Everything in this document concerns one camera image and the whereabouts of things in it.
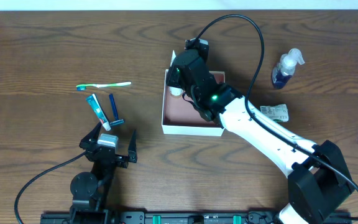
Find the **blue bottle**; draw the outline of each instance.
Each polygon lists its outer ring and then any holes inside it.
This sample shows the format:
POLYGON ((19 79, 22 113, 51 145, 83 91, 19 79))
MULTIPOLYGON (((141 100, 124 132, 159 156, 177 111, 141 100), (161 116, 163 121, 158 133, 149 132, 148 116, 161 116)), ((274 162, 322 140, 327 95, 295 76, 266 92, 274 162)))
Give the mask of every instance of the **blue bottle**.
POLYGON ((291 49, 288 54, 281 56, 280 62, 273 68, 272 83, 274 88, 282 89, 295 73, 297 64, 303 65, 305 61, 298 49, 291 49))

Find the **cable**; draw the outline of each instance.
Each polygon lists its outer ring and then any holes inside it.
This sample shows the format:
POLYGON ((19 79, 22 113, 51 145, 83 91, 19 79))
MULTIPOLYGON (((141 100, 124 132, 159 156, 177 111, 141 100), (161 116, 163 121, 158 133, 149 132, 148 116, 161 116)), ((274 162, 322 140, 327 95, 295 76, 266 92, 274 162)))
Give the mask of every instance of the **cable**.
POLYGON ((52 168, 49 168, 49 169, 43 171, 42 173, 36 175, 33 179, 31 179, 30 181, 28 181, 28 183, 26 183, 26 184, 23 186, 23 188, 19 191, 19 193, 18 193, 17 196, 16 196, 15 206, 14 206, 15 216, 16 216, 16 219, 17 219, 17 221, 19 222, 19 224, 24 224, 24 223, 23 223, 23 220, 20 218, 19 209, 18 209, 19 199, 20 199, 20 196, 22 196, 24 190, 25 190, 30 184, 32 184, 35 180, 37 180, 38 178, 40 178, 41 176, 43 176, 43 175, 49 173, 50 171, 53 171, 53 170, 55 170, 55 169, 57 169, 57 168, 60 168, 60 167, 65 166, 65 165, 67 165, 67 164, 69 164, 69 163, 71 163, 71 162, 76 161, 77 159, 79 159, 79 158, 81 158, 82 156, 84 156, 85 153, 86 153, 86 152, 83 152, 83 153, 81 153, 80 155, 78 155, 78 156, 76 156, 76 157, 70 159, 69 161, 66 161, 66 162, 64 162, 64 163, 61 163, 61 164, 59 164, 59 165, 57 165, 57 166, 54 166, 54 167, 52 167, 52 168))
MULTIPOLYGON (((198 36, 193 40, 193 42, 190 44, 189 48, 192 47, 195 42, 203 35, 203 33, 213 24, 215 24, 216 22, 219 22, 223 19, 227 19, 227 18, 231 18, 231 17, 238 17, 241 19, 245 19, 248 22, 250 22, 256 29, 256 31, 258 32, 259 35, 259 39, 260 39, 260 59, 259 59, 259 64, 258 67, 255 71, 255 75, 251 80, 251 83, 248 87, 248 91, 246 94, 246 98, 245 98, 245 105, 246 105, 246 110, 249 114, 249 116, 251 117, 251 119, 254 119, 254 121, 259 124, 259 126, 261 126, 262 128, 264 128, 267 132, 269 132, 270 134, 272 134, 273 136, 275 136, 276 138, 278 138, 279 140, 285 142, 286 144, 288 144, 289 146, 293 147, 294 149, 306 154, 307 156, 309 156, 310 158, 314 159, 315 161, 319 162, 320 164, 322 164, 323 166, 327 167, 329 170, 337 173, 338 175, 340 175, 343 179, 345 179, 350 185, 352 185, 355 190, 358 192, 358 185, 351 180, 350 178, 346 177, 342 172, 338 171, 337 169, 333 168, 331 165, 329 165, 328 163, 324 162, 322 159, 320 159, 318 156, 315 156, 314 154, 308 152, 307 150, 301 148, 300 146, 298 146, 297 144, 295 144, 294 142, 289 141, 288 139, 284 138, 283 136, 279 135, 278 133, 274 132, 273 130, 271 130, 269 127, 267 127, 266 125, 264 125, 264 123, 262 123, 261 121, 259 121, 256 117, 255 114, 253 112, 251 112, 251 110, 249 109, 249 105, 248 105, 248 101, 249 101, 249 97, 251 94, 251 89, 254 86, 254 83, 256 81, 256 78, 259 74, 259 70, 262 66, 262 62, 264 60, 264 54, 265 54, 265 43, 264 43, 264 38, 262 36, 262 32, 260 31, 258 25, 250 18, 248 18, 247 16, 243 16, 243 15, 239 15, 239 14, 230 14, 230 15, 225 15, 222 17, 219 17, 217 19, 215 19, 214 21, 210 22, 201 32, 200 34, 198 34, 198 36)), ((358 217, 341 217, 341 218, 346 218, 348 220, 354 220, 354 221, 358 221, 358 217)))

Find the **open box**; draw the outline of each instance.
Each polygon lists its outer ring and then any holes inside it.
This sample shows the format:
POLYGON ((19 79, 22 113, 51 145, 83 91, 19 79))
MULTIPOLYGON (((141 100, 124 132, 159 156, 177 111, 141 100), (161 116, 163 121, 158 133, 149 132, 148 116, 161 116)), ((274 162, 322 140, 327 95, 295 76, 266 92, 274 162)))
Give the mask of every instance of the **open box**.
MULTIPOLYGON (((181 96, 171 95, 169 86, 165 84, 168 70, 165 71, 164 94, 162 101, 162 131, 164 134, 187 134, 200 136, 222 136, 223 128, 212 121, 207 122, 193 106, 181 96)), ((210 71, 218 83, 225 82, 224 72, 210 71)))

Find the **toothpaste tube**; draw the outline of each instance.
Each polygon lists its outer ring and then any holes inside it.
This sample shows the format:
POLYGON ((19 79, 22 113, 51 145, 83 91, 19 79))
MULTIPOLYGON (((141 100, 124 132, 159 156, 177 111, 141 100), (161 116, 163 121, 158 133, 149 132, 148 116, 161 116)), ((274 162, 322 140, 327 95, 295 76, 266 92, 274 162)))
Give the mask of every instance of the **toothpaste tube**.
POLYGON ((99 118, 105 130, 110 131, 111 130, 110 122, 107 119, 106 115, 104 115, 102 107, 100 107, 98 99, 96 98, 96 95, 93 93, 92 95, 86 98, 86 101, 89 103, 89 105, 91 105, 94 113, 96 113, 97 117, 99 118))

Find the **toothbrush head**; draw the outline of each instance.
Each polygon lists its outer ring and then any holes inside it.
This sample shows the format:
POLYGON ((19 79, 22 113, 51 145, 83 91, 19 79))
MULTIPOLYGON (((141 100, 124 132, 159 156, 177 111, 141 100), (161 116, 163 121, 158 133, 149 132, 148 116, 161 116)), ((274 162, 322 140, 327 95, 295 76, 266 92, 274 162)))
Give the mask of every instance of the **toothbrush head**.
POLYGON ((77 90, 78 90, 78 91, 86 90, 86 86, 78 86, 78 87, 77 87, 77 90))

